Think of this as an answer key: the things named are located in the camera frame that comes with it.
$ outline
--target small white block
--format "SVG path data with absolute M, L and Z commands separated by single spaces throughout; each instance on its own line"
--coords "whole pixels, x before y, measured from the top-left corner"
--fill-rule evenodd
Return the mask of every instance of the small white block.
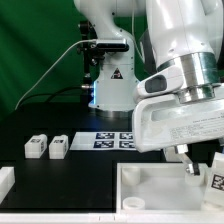
M 55 136 L 49 146 L 50 159 L 64 159 L 68 151 L 68 136 Z
M 0 170 L 0 204 L 15 183 L 14 167 L 2 167 Z
M 46 135 L 34 135 L 25 144 L 25 157 L 27 159 L 39 159 L 47 148 Z

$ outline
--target black cable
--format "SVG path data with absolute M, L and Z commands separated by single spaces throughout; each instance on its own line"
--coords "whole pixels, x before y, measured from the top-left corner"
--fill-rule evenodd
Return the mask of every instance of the black cable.
M 72 87 L 66 87 L 64 89 L 61 89 L 61 90 L 51 94 L 51 96 L 45 101 L 45 103 L 49 103 L 52 99 L 54 99 L 60 93 L 63 93 L 63 92 L 69 91 L 69 90 L 73 90 L 73 89 L 80 89 L 81 90 L 81 87 L 80 86 L 72 86 Z
M 26 98 L 24 98 L 23 100 L 20 101 L 19 105 L 18 105 L 18 108 L 27 100 L 33 98 L 33 97 L 37 97 L 37 96 L 51 96 L 52 93 L 40 93 L 40 94 L 34 94 L 34 95 L 31 95 L 31 96 L 28 96 Z
M 47 101 L 45 102 L 50 102 L 54 97 L 60 95 L 60 93 L 63 93 L 63 92 L 66 92 L 68 90 L 72 90 L 72 89 L 80 89 L 80 87 L 78 86 L 73 86 L 73 87 L 66 87 L 64 89 L 61 89 L 59 91 L 57 91 L 56 93 L 39 93 L 39 94 L 34 94 L 34 95 L 31 95 L 31 96 L 28 96 L 26 98 L 24 98 L 23 100 L 21 100 L 21 102 L 19 103 L 18 105 L 18 108 L 27 100 L 31 99 L 31 98 L 34 98 L 34 97 L 38 97 L 38 96 L 50 96 Z

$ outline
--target warning label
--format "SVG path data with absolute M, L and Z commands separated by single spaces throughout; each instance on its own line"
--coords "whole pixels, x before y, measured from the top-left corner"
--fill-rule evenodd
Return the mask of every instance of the warning label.
M 123 79 L 120 70 L 117 68 L 112 75 L 111 79 Z

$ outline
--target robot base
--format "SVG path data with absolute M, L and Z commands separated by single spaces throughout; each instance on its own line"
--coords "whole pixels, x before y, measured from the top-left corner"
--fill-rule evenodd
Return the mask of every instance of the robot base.
M 133 110 L 130 111 L 104 111 L 97 108 L 89 108 L 91 114 L 96 116 L 112 118 L 112 119 L 126 119 L 131 118 Z

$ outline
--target green backdrop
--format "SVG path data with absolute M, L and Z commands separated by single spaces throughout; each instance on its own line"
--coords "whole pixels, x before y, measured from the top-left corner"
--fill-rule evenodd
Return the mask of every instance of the green backdrop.
M 14 110 L 20 97 L 61 54 L 81 39 L 80 20 L 85 18 L 73 0 L 0 0 L 0 120 Z M 131 31 L 131 18 L 117 18 L 116 23 Z M 146 26 L 145 18 L 136 19 L 136 39 Z M 135 73 L 140 80 L 147 76 L 138 56 Z M 92 74 L 96 76 L 97 69 L 92 69 Z M 73 50 L 31 94 L 79 85 L 82 76 L 82 56 Z M 56 100 L 79 101 L 79 96 Z

